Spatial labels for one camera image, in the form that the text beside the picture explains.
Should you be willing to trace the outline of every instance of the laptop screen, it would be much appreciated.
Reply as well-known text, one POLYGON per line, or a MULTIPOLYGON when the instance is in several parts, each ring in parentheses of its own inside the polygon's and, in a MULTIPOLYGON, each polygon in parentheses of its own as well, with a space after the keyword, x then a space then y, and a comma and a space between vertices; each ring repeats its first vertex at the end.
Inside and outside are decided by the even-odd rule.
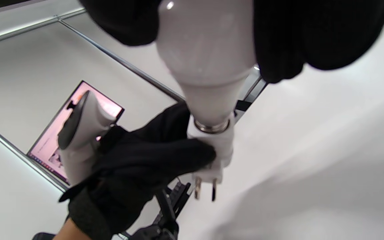
POLYGON ((88 90, 94 93, 98 102, 108 114, 116 117, 116 120, 121 117, 124 109, 120 105, 110 100, 107 96, 96 90, 96 88, 81 81, 27 154, 32 160, 36 161, 66 184, 69 184, 69 182, 60 161, 60 152, 57 143, 58 133, 72 112, 71 109, 66 109, 69 102, 73 101, 74 104, 77 104, 82 95, 88 90))

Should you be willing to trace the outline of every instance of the metal plug prong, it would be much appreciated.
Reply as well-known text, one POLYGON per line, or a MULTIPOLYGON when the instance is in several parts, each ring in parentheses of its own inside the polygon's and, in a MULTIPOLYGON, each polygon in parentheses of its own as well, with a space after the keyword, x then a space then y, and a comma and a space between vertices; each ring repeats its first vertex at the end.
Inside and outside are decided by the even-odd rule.
POLYGON ((211 196, 211 201, 214 202, 216 200, 216 187, 217 187, 217 179, 213 179, 213 191, 211 196))
POLYGON ((201 193, 201 178, 196 177, 195 178, 195 199, 199 199, 199 194, 201 193))

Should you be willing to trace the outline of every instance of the metal ring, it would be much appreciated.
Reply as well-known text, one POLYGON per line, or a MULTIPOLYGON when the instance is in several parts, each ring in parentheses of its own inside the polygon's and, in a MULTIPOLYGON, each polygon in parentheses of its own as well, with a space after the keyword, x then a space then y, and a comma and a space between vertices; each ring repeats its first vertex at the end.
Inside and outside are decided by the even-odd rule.
POLYGON ((195 126, 202 132, 205 132, 205 133, 210 133, 210 134, 216 134, 216 133, 221 133, 223 132, 224 130, 226 130, 228 127, 229 127, 229 124, 230 124, 230 120, 227 119, 226 121, 218 124, 218 125, 215 125, 215 126, 206 126, 200 122, 198 122, 197 120, 194 121, 195 122, 195 126))

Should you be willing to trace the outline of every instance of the white vr controller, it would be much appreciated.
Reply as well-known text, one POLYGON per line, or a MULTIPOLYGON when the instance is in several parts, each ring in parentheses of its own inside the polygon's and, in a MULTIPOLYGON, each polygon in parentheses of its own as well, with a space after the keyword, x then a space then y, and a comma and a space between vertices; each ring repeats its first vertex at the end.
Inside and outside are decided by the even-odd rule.
POLYGON ((79 184, 91 174, 91 168, 99 157, 99 136, 105 135, 115 124, 99 104, 96 96, 87 91, 78 104, 67 107, 72 113, 58 134, 61 162, 70 185, 79 184))

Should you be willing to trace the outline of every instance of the black glove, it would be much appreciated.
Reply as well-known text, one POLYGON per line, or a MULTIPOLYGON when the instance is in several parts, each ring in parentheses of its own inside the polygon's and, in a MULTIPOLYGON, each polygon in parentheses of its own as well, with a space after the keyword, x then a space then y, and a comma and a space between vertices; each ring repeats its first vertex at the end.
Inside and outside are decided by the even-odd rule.
POLYGON ((213 147, 187 139, 184 102, 166 109, 134 132, 116 126, 101 140, 103 157, 92 175, 70 188, 69 215, 93 240, 127 230, 144 205, 177 176, 195 172, 215 158, 213 147))

